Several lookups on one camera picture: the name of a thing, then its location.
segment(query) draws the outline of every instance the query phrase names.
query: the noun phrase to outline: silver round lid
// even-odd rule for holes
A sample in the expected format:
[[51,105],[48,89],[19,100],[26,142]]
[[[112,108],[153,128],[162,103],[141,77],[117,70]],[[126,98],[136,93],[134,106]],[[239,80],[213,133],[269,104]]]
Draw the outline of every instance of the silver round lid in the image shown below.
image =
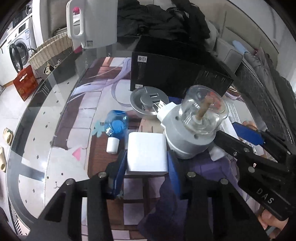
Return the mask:
[[168,104],[168,96],[160,89],[150,86],[135,89],[130,97],[131,106],[136,110],[137,115],[144,119],[156,118],[155,104],[160,101]]

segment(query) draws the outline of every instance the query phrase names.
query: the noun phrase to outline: wicker basket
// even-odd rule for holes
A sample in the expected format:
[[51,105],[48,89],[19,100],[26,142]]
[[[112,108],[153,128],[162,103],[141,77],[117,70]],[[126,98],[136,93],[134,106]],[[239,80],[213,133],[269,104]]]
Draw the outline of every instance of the wicker basket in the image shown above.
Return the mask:
[[36,49],[28,62],[36,71],[39,77],[46,79],[47,76],[73,52],[72,41],[67,32],[58,34]]

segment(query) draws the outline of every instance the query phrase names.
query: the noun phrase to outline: shoe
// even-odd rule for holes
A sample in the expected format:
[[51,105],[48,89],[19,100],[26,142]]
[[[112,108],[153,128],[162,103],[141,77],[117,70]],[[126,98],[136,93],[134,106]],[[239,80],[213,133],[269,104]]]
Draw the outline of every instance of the shoe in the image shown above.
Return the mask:
[[6,160],[5,160],[5,156],[4,156],[3,147],[0,147],[0,169],[3,172],[6,172]]
[[3,131],[3,138],[6,141],[8,145],[11,145],[12,139],[13,139],[13,133],[8,128],[5,128]]

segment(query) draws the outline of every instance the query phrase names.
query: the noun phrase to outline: human hand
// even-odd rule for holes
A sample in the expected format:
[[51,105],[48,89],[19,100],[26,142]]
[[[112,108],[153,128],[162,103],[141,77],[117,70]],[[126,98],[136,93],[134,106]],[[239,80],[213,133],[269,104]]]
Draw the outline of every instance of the human hand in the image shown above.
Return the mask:
[[288,222],[288,219],[285,221],[278,220],[267,210],[263,211],[262,215],[258,217],[258,220],[264,229],[266,229],[267,226],[273,226],[277,228],[269,235],[269,237],[273,239],[276,238],[276,236],[284,229]]

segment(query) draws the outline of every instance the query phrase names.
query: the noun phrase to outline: white bottle cap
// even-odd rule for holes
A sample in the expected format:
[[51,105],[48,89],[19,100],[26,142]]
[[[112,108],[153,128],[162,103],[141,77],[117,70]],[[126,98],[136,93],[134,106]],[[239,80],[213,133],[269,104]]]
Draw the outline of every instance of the white bottle cap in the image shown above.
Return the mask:
[[106,152],[110,154],[117,154],[119,145],[119,139],[115,137],[109,137],[107,141],[107,149]]

